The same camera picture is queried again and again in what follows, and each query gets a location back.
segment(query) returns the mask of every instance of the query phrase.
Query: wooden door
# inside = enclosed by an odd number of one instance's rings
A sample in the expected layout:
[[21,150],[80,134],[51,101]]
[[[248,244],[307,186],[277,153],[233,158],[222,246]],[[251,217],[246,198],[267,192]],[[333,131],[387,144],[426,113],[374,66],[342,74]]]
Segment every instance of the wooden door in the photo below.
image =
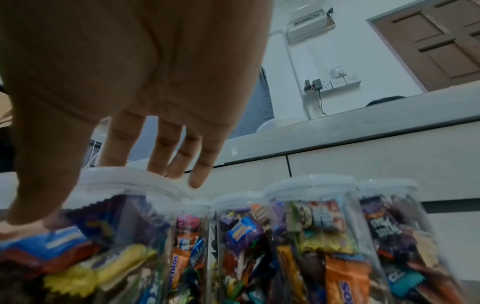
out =
[[373,24],[427,90],[480,80],[480,0],[428,0]]

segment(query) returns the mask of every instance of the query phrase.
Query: gray countertop edge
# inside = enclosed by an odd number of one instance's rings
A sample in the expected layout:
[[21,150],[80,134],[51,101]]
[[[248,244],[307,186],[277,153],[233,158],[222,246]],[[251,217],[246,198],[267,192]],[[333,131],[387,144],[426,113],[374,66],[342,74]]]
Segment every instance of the gray countertop edge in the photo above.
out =
[[229,165],[480,120],[480,81],[227,140]]

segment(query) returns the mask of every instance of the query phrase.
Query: clear plastic container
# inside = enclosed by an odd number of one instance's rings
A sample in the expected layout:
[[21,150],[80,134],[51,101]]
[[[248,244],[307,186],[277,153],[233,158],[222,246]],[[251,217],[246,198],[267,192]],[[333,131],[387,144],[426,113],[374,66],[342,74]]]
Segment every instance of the clear plastic container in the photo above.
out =
[[211,204],[188,201],[181,207],[171,253],[168,300],[206,303]]
[[406,179],[359,182],[358,198],[392,294],[412,303],[472,303],[437,244],[418,185]]
[[[15,174],[0,174],[0,185],[7,208]],[[186,197],[143,170],[83,170],[62,210],[29,225],[0,222],[0,302],[164,301]]]
[[264,190],[288,303],[393,303],[360,205],[356,181],[308,175]]
[[217,222],[220,303],[271,302],[277,271],[271,254],[269,211],[261,192],[221,196]]

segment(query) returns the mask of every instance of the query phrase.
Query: candy wrapper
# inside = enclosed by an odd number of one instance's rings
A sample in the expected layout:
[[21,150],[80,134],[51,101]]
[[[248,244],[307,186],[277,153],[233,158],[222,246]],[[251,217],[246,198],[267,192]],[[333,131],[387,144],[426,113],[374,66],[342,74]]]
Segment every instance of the candy wrapper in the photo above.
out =
[[270,212],[262,193],[225,195],[214,203],[220,303],[271,302],[277,271]]
[[285,302],[393,303],[360,205],[355,179],[291,178],[265,189]]
[[210,209],[193,201],[177,217],[168,279],[171,304],[206,302]]
[[360,182],[361,208],[392,294],[408,303],[467,304],[422,205],[401,179]]
[[31,225],[0,223],[0,302],[163,302],[184,197],[146,171],[84,170],[64,209]]

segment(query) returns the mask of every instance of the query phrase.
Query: person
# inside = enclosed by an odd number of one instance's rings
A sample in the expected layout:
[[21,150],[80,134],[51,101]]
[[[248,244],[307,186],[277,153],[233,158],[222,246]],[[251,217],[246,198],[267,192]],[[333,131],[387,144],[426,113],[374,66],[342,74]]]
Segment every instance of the person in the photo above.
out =
[[155,115],[147,169],[179,178],[200,150],[189,178],[200,187],[252,93],[272,10],[272,0],[3,1],[0,74],[19,181],[7,221],[61,207],[105,117],[100,166],[124,166]]

